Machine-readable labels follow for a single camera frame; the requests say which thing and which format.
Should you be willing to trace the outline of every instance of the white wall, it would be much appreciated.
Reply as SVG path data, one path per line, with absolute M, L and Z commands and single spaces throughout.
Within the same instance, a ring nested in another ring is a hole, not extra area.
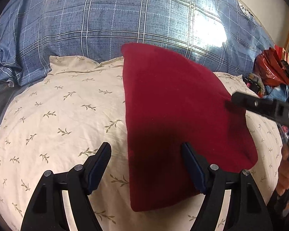
M 284 46 L 289 32 L 289 7 L 284 0 L 241 0 L 258 18 L 275 44 Z

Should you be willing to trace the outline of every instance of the blue cloth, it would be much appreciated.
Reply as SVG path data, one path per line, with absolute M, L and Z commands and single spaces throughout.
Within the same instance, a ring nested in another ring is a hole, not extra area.
M 271 101 L 273 101 L 273 99 L 277 99 L 286 102 L 289 97 L 289 85 L 281 84 L 275 88 L 265 86 L 265 89 L 268 95 L 264 96 L 263 99 L 268 99 Z
M 25 85 L 50 71 L 49 56 L 98 62 L 142 42 L 212 71 L 248 75 L 273 42 L 237 0 L 11 0 L 0 16 L 0 81 Z

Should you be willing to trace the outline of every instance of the metal screw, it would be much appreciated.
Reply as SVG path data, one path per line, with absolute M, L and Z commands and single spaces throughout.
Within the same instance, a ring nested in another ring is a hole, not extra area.
M 50 176 L 50 175 L 51 175 L 51 171 L 50 170 L 47 170 L 47 171 L 44 172 L 44 176 L 47 177 L 47 176 Z
M 78 164 L 78 165 L 76 165 L 76 166 L 74 167 L 74 169 L 75 169 L 76 171 L 80 171 L 80 170 L 82 170 L 82 165 L 81 165 L 81 164 Z
M 218 166 L 217 166 L 216 164 L 211 164 L 211 165 L 210 165 L 210 168 L 211 168 L 212 170 L 218 170 Z
M 246 176 L 250 174 L 250 172 L 247 169 L 243 169 L 242 173 Z

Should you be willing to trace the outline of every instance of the bed sheet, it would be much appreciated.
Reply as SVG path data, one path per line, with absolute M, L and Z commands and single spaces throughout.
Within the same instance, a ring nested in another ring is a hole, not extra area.
M 128 42 L 248 75 L 273 42 L 243 11 L 237 0 L 11 0 L 0 16 L 0 81 L 44 78 L 50 55 L 109 60 Z
M 155 211 L 133 212 L 130 207 L 123 59 L 97 63 L 81 56 L 51 57 L 50 63 L 52 71 L 42 82 L 13 99 L 0 128 L 0 213 L 11 229 L 20 229 L 45 170 L 68 171 L 107 141 L 112 157 L 99 188 L 89 197 L 103 230 L 190 230 L 203 195 Z M 241 76 L 215 74 L 229 93 L 256 96 Z M 247 112 L 246 120 L 258 152 L 250 172 L 267 203 L 277 183 L 280 135 L 276 123 L 264 117 Z M 229 199 L 227 191 L 218 231 Z M 64 203 L 70 230 L 76 230 L 66 192 Z

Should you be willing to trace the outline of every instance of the red cloth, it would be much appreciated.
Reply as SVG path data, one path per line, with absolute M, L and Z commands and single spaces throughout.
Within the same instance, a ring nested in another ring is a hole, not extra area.
M 152 45 L 131 43 L 121 50 L 134 211 L 197 194 L 180 155 L 183 142 L 226 171 L 255 165 L 245 110 L 225 106 L 231 96 L 210 70 Z

